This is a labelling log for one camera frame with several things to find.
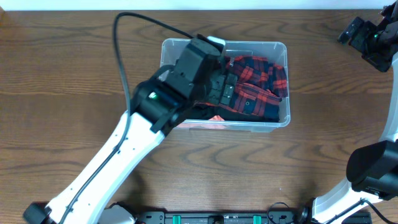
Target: plaid shirt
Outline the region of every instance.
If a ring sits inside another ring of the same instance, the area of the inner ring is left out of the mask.
[[[239,56],[233,61],[226,57],[226,61],[226,68],[239,78],[231,103],[218,106],[235,113],[278,121],[279,103],[287,97],[284,68],[257,56]]]

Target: black cable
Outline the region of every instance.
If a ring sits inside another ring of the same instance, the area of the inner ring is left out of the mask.
[[[396,222],[388,220],[370,201],[366,199],[362,199],[361,201],[369,205],[373,209],[374,213],[376,213],[376,215],[378,215],[381,218],[381,220],[385,221],[388,224],[398,224]]]
[[[124,90],[124,96],[126,98],[126,107],[127,107],[127,121],[126,121],[126,127],[124,128],[123,131],[123,135],[122,138],[120,139],[119,143],[113,148],[112,152],[109,154],[109,156],[101,163],[101,165],[93,172],[93,174],[90,176],[89,179],[87,179],[87,181],[83,184],[83,186],[81,186],[81,188],[79,189],[79,191],[76,193],[76,195],[72,198],[72,200],[70,201],[69,205],[67,206],[67,209],[65,210],[65,213],[62,215],[62,218],[59,222],[59,224],[63,224],[65,219],[67,218],[68,214],[72,211],[72,207],[75,204],[75,202],[77,202],[79,196],[81,195],[81,193],[86,189],[86,187],[90,184],[90,182],[97,176],[97,174],[102,170],[102,168],[111,160],[111,158],[119,151],[120,146],[122,145],[122,143],[124,142],[127,132],[129,131],[130,128],[130,122],[131,122],[131,102],[130,102],[130,90],[129,90],[129,84],[127,82],[127,77],[126,77],[126,72],[124,71],[124,65],[123,65],[123,61],[121,59],[121,54],[120,54],[120,49],[119,49],[119,42],[118,42],[118,23],[121,17],[123,16],[133,16],[133,17],[138,17],[141,19],[145,19],[147,21],[153,22],[155,24],[158,24],[166,29],[172,30],[174,32],[177,32],[179,34],[182,34],[188,38],[193,38],[190,34],[178,30],[172,26],[169,26],[167,24],[164,24],[160,21],[157,21],[155,19],[152,19],[150,17],[146,17],[137,13],[133,13],[133,12],[121,12],[119,13],[116,18],[114,19],[113,22],[113,33],[112,33],[112,38],[113,38],[113,47],[114,47],[114,51],[116,54],[116,60],[119,66],[119,73],[120,73],[120,77],[121,77],[121,81],[122,81],[122,86],[123,86],[123,90]]]
[[[140,14],[134,13],[134,12],[121,12],[121,13],[119,13],[119,14],[116,16],[116,18],[115,18],[115,22],[117,22],[117,21],[119,20],[119,18],[122,17],[122,16],[133,16],[133,17],[138,17],[138,18],[141,18],[141,19],[145,19],[145,20],[147,20],[147,21],[149,21],[149,22],[153,22],[154,24],[160,25],[160,26],[162,26],[162,27],[164,27],[164,28],[166,28],[166,29],[169,29],[169,30],[171,30],[171,31],[174,31],[174,32],[176,32],[176,33],[179,33],[179,34],[181,34],[181,35],[184,35],[185,37],[188,37],[188,38],[190,38],[190,39],[193,38],[193,36],[191,36],[190,34],[184,32],[184,31],[181,31],[181,30],[179,30],[179,29],[177,29],[177,28],[174,28],[174,27],[172,27],[172,26],[169,26],[169,25],[167,25],[167,24],[164,24],[163,22],[157,21],[156,19],[153,19],[153,18],[150,18],[150,17],[147,17],[147,16],[143,16],[143,15],[140,15]]]
[[[289,208],[290,209],[290,207],[285,203],[285,202],[275,202],[275,203],[273,203],[272,205],[271,205],[271,207],[269,207],[268,208],[268,211],[267,211],[267,218],[268,218],[268,220],[269,221],[271,221],[273,224],[279,224],[279,223],[276,223],[276,222],[274,222],[273,221],[273,218],[271,218],[270,216],[269,216],[269,211],[273,208],[273,206],[275,206],[275,205],[285,205],[287,208]]]
[[[333,217],[331,220],[329,220],[325,224],[331,224],[332,222],[334,222],[338,218],[340,218],[343,215],[345,215],[348,212],[350,212],[352,209],[354,209],[354,208],[356,208],[356,207],[358,207],[360,205],[363,205],[363,203],[368,204],[373,209],[373,211],[376,213],[376,215],[378,215],[381,218],[381,220],[385,221],[388,224],[398,224],[398,223],[392,222],[392,221],[388,220],[386,217],[384,217],[384,215],[382,215],[382,213],[370,201],[368,201],[366,199],[359,200],[354,205],[350,206],[350,208],[347,208],[346,210],[342,211],[340,214],[335,215],[335,217]]]
[[[350,212],[352,209],[363,205],[362,200],[359,200],[358,202],[356,202],[355,204],[353,204],[352,206],[350,206],[349,208],[347,208],[346,210],[342,211],[340,214],[335,215],[331,220],[329,220],[328,222],[326,222],[325,224],[331,224],[332,222],[334,222],[335,220],[337,220],[338,218],[342,217],[343,215],[347,214],[348,212]]]

